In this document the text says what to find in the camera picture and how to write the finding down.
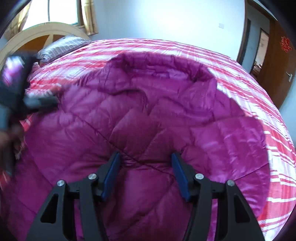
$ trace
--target door frame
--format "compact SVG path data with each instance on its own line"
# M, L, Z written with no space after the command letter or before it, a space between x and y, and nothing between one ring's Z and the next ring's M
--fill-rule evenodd
M266 82L265 75L269 70L270 60L274 57L275 24L276 24L276 20L274 18L270 19L269 40L268 40L267 50L266 50L262 68L257 77L257 82L261 86L265 85L265 82Z
M254 61L253 61L253 65L252 65L252 68L250 70L250 73L252 72L253 68L254 68L254 64L255 64L255 60L256 60L256 57L257 57L257 54L258 54L258 49L259 49L259 44L260 44L260 39L261 39L261 33L264 32L267 36L268 36L268 44L269 44L269 34L264 31L262 28L260 28L260 37L259 37L259 41L258 41L258 45L257 45L257 50L256 50L256 54L255 54L255 57L254 57Z
M247 19L248 19L247 6L248 6L248 4L251 5L253 8L255 8L256 10L258 10L259 12L261 12L265 17L267 17L269 19L269 22L270 22L270 30L269 30L269 40L268 40L267 51L268 51L268 48L270 48L270 46L271 46L271 45L269 45L269 43L272 40L271 39L272 36L274 36L274 34L273 34L273 31L274 31L274 22L276 21L273 16L271 16L264 8L262 8L258 3L254 2L253 0L245 0L244 1L244 4L245 4L244 31L243 31L243 36L242 36L242 42L241 42L241 45L240 45L240 48L239 48L239 54L237 56L237 62L238 63L241 62L240 65L242 64L242 61L243 61L243 59L241 59L243 47L244 47L245 41L248 41L248 39L246 39Z
M250 30L251 30L251 20L247 18L247 28L246 28L246 35L244 41L242 41L242 52L240 53L240 56L237 57L237 62L242 65L242 62L244 61L244 57L246 54L246 49L249 41L250 36Z

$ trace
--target window frame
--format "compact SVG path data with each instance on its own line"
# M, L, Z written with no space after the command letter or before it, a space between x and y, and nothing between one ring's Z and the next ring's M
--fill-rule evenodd
M50 13L49 13L49 2L50 0L47 0L47 20L50 22ZM84 27L83 25L83 16L82 16L82 7L81 7L81 0L76 0L77 4L77 23L73 23L71 25L75 27Z

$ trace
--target pillow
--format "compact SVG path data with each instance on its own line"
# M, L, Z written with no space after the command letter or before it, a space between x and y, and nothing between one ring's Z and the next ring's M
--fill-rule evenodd
M40 59L40 64L47 64L89 43L90 40L68 35L41 49L37 58Z

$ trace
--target yellow curtain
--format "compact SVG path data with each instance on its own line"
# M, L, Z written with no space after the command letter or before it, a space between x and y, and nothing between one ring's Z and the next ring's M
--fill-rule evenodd
M87 35L97 34L96 15L93 0L81 0L83 23Z
M25 6L9 24L8 28L4 32L4 37L7 40L10 40L14 35L22 31L28 18L31 2L28 3L28 5Z

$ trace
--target hand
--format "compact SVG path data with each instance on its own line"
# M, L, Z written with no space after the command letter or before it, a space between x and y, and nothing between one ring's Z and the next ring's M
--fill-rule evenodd
M20 140L23 134L24 129L19 123L12 125L8 131L0 131L0 150L10 142Z

